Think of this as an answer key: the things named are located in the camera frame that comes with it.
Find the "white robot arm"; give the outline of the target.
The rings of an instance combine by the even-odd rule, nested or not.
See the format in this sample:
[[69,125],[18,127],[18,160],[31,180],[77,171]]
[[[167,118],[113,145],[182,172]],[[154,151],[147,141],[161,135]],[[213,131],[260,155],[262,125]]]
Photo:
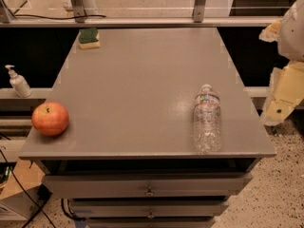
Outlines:
[[264,125],[276,126],[304,100],[304,0],[296,0],[282,18],[259,34],[259,39],[277,42],[278,54],[289,60],[284,68],[273,69],[260,116]]

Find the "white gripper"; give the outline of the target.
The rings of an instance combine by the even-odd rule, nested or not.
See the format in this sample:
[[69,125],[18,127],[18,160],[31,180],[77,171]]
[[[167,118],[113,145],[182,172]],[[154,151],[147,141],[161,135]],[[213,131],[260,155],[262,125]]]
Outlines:
[[284,68],[275,67],[270,81],[271,96],[262,107],[264,125],[282,124],[304,100],[304,63],[291,61]]

